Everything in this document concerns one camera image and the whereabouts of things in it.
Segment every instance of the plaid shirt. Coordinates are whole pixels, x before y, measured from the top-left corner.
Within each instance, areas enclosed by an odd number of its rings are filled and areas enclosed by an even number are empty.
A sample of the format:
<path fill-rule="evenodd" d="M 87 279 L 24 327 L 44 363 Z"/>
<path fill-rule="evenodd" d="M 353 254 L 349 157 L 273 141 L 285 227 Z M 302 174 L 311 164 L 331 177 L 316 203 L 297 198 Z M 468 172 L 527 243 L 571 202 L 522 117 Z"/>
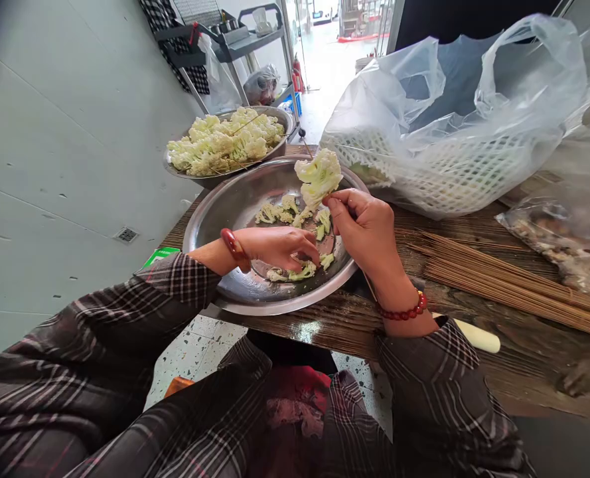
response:
<path fill-rule="evenodd" d="M 249 340 L 215 373 L 142 413 L 157 357 L 219 280 L 171 256 L 72 302 L 1 353 L 0 476 L 243 477 L 265 429 L 271 368 Z M 453 321 L 377 345 L 394 391 L 394 444 L 367 414 L 354 377 L 337 373 L 319 475 L 534 476 Z"/>

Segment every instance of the red fire extinguisher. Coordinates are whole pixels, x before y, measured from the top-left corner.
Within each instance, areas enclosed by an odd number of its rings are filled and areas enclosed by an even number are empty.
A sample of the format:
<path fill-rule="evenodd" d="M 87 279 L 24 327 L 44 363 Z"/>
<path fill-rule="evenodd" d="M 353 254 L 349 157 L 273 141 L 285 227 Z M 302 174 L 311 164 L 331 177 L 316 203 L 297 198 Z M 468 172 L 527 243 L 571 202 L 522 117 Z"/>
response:
<path fill-rule="evenodd" d="M 296 92 L 303 91 L 303 80 L 301 79 L 301 65 L 299 64 L 297 53 L 295 53 L 295 61 L 293 61 L 293 85 L 295 87 Z"/>

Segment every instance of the tiled floor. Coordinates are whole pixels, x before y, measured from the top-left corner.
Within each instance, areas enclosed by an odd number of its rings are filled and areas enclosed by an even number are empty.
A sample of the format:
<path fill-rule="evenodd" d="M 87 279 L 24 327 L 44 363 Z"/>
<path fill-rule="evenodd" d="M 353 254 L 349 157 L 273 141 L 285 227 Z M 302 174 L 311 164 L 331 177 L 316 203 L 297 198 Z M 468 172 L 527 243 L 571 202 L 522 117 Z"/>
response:
<path fill-rule="evenodd" d="M 171 380 L 176 376 L 201 380 L 213 373 L 236 341 L 246 334 L 246 328 L 198 315 L 169 345 L 155 363 L 153 385 L 147 397 L 148 408 L 162 399 Z M 392 390 L 388 377 L 378 364 L 367 364 L 361 358 L 332 353 L 339 370 L 348 369 L 361 385 L 370 415 L 392 438 Z"/>
<path fill-rule="evenodd" d="M 304 59 L 305 81 L 310 87 L 301 96 L 301 127 L 306 131 L 308 144 L 319 144 L 336 103 L 354 78 L 354 63 L 376 46 L 376 40 L 338 43 L 338 28 L 338 21 L 315 25 L 295 45 L 299 58 Z M 294 144 L 300 142 L 298 137 L 293 140 Z"/>

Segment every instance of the red bead bracelet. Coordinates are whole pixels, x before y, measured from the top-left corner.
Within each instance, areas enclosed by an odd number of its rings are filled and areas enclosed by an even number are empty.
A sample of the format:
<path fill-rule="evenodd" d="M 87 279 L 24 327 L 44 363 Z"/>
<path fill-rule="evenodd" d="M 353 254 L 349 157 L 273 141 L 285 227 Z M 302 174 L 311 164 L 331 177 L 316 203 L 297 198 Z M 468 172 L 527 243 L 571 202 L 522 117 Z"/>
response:
<path fill-rule="evenodd" d="M 386 311 L 379 306 L 379 312 L 388 320 L 409 320 L 414 319 L 418 315 L 421 315 L 424 310 L 427 309 L 427 296 L 417 290 L 416 292 L 419 293 L 419 303 L 412 307 L 407 312 L 393 312 L 393 311 Z"/>

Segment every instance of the white wall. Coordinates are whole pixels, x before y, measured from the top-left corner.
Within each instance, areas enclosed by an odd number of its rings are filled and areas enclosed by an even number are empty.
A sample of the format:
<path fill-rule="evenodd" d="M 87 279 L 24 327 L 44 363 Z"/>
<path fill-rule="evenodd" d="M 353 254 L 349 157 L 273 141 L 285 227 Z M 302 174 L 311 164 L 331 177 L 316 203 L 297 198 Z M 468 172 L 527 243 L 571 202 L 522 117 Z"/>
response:
<path fill-rule="evenodd" d="M 161 165 L 189 98 L 136 0 L 1 2 L 0 350 L 127 279 L 200 192 Z"/>

